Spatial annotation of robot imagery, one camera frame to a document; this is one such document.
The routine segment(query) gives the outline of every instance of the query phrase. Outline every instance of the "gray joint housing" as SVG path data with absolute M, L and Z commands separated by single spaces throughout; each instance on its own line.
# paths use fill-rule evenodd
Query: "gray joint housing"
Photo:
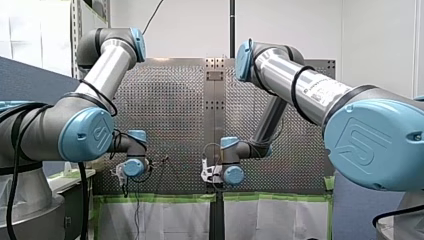
M 77 62 L 81 69 L 91 69 L 101 55 L 102 44 L 110 39 L 121 40 L 136 49 L 130 28 L 98 28 L 88 32 L 78 44 Z
M 145 145 L 126 135 L 117 135 L 112 140 L 108 152 L 127 153 L 129 158 L 144 159 L 146 155 Z
M 287 60 L 291 60 L 295 63 L 304 65 L 305 59 L 303 58 L 303 55 L 294 47 L 286 46 L 286 45 L 278 45 L 278 44 L 269 44 L 269 43 L 260 43 L 260 42 L 254 42 L 253 43 L 253 62 L 250 69 L 250 79 L 255 86 L 259 88 L 263 88 L 262 85 L 259 83 L 259 80 L 257 79 L 255 75 L 255 69 L 253 67 L 253 64 L 256 64 L 256 59 L 260 58 L 262 54 L 264 54 L 267 50 L 273 49 L 274 51 L 278 51 L 282 56 L 285 56 Z M 258 66 L 258 75 L 260 77 L 260 68 Z

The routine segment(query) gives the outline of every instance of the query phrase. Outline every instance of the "black cable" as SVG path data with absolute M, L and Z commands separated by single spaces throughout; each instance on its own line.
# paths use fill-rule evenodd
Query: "black cable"
M 142 179 L 142 180 L 136 180 L 135 178 L 133 178 L 133 177 L 131 177 L 130 179 L 131 179 L 131 181 L 133 181 L 134 183 L 137 183 L 137 184 L 140 184 L 140 183 L 144 183 L 144 182 L 146 182 L 147 180 L 149 180 L 149 178 L 152 176 L 152 171 L 150 170 L 149 171 L 149 173 L 147 174 L 147 177 L 145 177 L 144 179 Z
M 78 168 L 81 174 L 81 183 L 82 183 L 82 228 L 81 228 L 81 240 L 87 239 L 88 233 L 88 212 L 89 212 L 89 203 L 88 203 L 88 182 L 87 175 L 85 174 L 84 163 L 79 162 Z
M 16 144 L 15 144 L 16 147 L 15 147 L 15 152 L 14 152 L 14 169 L 13 169 L 12 186 L 10 188 L 9 199 L 8 199 L 8 202 L 7 202 L 7 210 L 6 210 L 6 227 L 7 227 L 7 232 L 9 234 L 9 238 L 11 240 L 17 240 L 15 232 L 13 230 L 13 225 L 12 225 L 13 224 L 13 222 L 12 222 L 12 210 L 13 210 L 13 202 L 15 201 L 16 188 L 17 188 L 17 185 L 18 185 L 19 158 L 20 158 L 20 154 L 22 152 L 21 143 L 22 143 L 23 136 L 24 136 L 25 132 L 28 130 L 29 126 L 34 122 L 34 120 L 42 112 L 44 112 L 47 108 L 51 107 L 50 105 L 46 105 L 46 104 L 42 104 L 42 105 L 44 105 L 44 106 L 37 110 L 37 112 L 34 114 L 34 116 L 24 126 L 22 131 L 15 133 L 15 134 L 19 134 L 19 135 L 16 139 Z M 21 111 L 26 111 L 26 113 L 29 113 L 29 111 L 27 111 L 26 108 L 31 108 L 31 105 L 27 105 L 25 108 L 20 108 L 20 109 L 21 109 Z
M 291 99 L 293 102 L 293 107 L 296 108 L 297 113 L 299 113 L 299 115 L 305 119 L 306 121 L 310 122 L 313 125 L 316 125 L 300 108 L 299 103 L 297 102 L 297 96 L 296 96 L 296 86 L 297 86 L 297 80 L 299 80 L 300 75 L 302 75 L 302 73 L 304 71 L 307 70 L 312 70 L 315 71 L 315 68 L 311 67 L 311 66 L 304 66 L 302 67 L 295 75 L 292 81 L 292 85 L 291 85 Z
M 116 129 L 115 128 L 112 135 L 113 135 L 113 150 L 110 152 L 109 160 L 112 160 L 115 157 L 115 155 L 117 153 L 117 149 L 119 149 L 119 147 L 121 146 L 122 136 L 126 136 L 126 137 L 129 137 L 129 138 L 133 139 L 138 144 L 140 144 L 144 148 L 145 151 L 147 151 L 146 144 L 144 144 L 142 141 L 134 138 L 133 136 L 131 136 L 131 135 L 127 134 L 127 133 L 121 132 L 121 130 L 119 130 L 119 129 Z
M 137 184 L 137 191 L 135 192 L 135 199 L 137 200 L 137 207 L 134 213 L 134 223 L 137 228 L 137 235 L 134 238 L 134 240 L 140 239 L 140 199 L 139 199 L 139 193 L 140 193 L 140 184 Z
M 265 87 L 265 85 L 263 84 L 261 78 L 259 77 L 259 73 L 258 73 L 259 70 L 258 70 L 258 67 L 256 66 L 255 61 L 256 61 L 256 58 L 259 57 L 259 55 L 261 55 L 261 54 L 258 54 L 256 56 L 253 56 L 253 46 L 252 46 L 252 39 L 251 38 L 249 38 L 249 50 L 251 52 L 251 55 L 250 56 L 252 58 L 251 60 L 252 60 L 252 65 L 253 65 L 253 72 L 255 74 L 256 79 L 258 80 L 259 85 L 261 85 L 261 88 L 265 92 L 267 92 L 269 95 L 277 96 L 277 94 L 269 91 L 268 88 Z
M 161 1 L 159 2 L 159 4 L 156 6 L 155 11 L 153 12 L 152 16 L 150 17 L 149 21 L 147 22 L 146 27 L 144 28 L 143 35 L 146 33 L 147 29 L 149 28 L 150 22 L 151 22 L 151 21 L 153 20 L 153 18 L 155 17 L 155 15 L 156 15 L 157 11 L 159 10 L 160 5 L 162 5 L 163 1 L 164 1 L 164 0 L 161 0 Z
M 415 206 L 415 207 L 411 207 L 411 208 L 405 208 L 405 209 L 401 209 L 401 210 L 396 210 L 396 211 L 393 211 L 393 212 L 382 213 L 382 214 L 377 215 L 377 216 L 374 217 L 374 219 L 372 220 L 372 225 L 375 228 L 377 228 L 377 223 L 382 218 L 392 217 L 392 216 L 398 216 L 398 215 L 403 215 L 403 214 L 418 212 L 418 211 L 422 211 L 422 210 L 424 210 L 424 205 L 419 205 L 419 206 Z
M 112 117 L 115 117 L 116 115 L 118 115 L 118 108 L 116 108 L 116 105 L 108 97 L 106 97 L 102 92 L 100 92 L 93 84 L 85 81 L 84 79 L 80 79 L 79 82 L 84 83 L 85 85 L 90 87 L 91 90 L 93 90 L 97 95 L 102 97 L 112 107 L 113 109 L 113 113 L 111 113 Z

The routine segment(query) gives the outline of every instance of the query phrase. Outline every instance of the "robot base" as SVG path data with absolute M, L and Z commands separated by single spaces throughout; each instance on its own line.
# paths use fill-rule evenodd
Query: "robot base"
M 65 199 L 55 196 L 50 207 L 13 223 L 17 239 L 65 239 Z M 6 222 L 0 222 L 0 239 L 9 240 Z

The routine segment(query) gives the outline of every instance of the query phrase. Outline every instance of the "robotic arm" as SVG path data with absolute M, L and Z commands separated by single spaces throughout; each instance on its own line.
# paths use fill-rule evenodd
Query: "robotic arm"
M 424 188 L 423 103 L 371 85 L 349 87 L 303 66 L 301 54 L 287 46 L 245 42 L 236 77 L 274 96 L 248 143 L 236 137 L 221 140 L 225 182 L 243 180 L 239 159 L 258 157 L 252 147 L 260 157 L 267 152 L 260 143 L 273 135 L 288 103 L 322 128 L 331 162 L 351 181 L 375 190 Z
M 5 219 L 14 182 L 17 185 L 12 217 L 14 227 L 19 229 L 15 231 L 18 239 L 63 239 L 64 228 L 59 223 L 63 223 L 64 212 L 55 214 L 55 218 L 50 216 L 50 223 L 45 220 L 46 215 L 61 208 L 63 199 L 52 197 L 42 172 L 42 161 L 79 163 L 97 159 L 107 151 L 126 152 L 128 170 L 125 173 L 136 176 L 149 170 L 145 158 L 146 133 L 132 130 L 128 134 L 113 134 L 112 116 L 117 112 L 110 100 L 125 72 L 136 62 L 145 60 L 141 32 L 138 29 L 93 30 L 81 39 L 77 59 L 80 68 L 90 71 L 80 80 L 75 92 L 65 94 L 54 106 L 41 108 L 42 105 L 35 103 L 16 106 L 5 102 L 0 108 L 1 239 L 8 239 Z M 46 229 L 45 234 L 50 235 L 30 237 L 24 230 L 28 228 Z

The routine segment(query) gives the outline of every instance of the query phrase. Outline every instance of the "white wall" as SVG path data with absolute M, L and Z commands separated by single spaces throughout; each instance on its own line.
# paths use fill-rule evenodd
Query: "white wall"
M 343 0 L 343 82 L 413 97 L 419 1 Z
M 112 27 L 143 30 L 158 2 L 110 0 Z M 236 48 L 249 37 L 340 60 L 341 0 L 238 0 Z M 148 57 L 229 56 L 229 1 L 165 0 L 145 39 Z

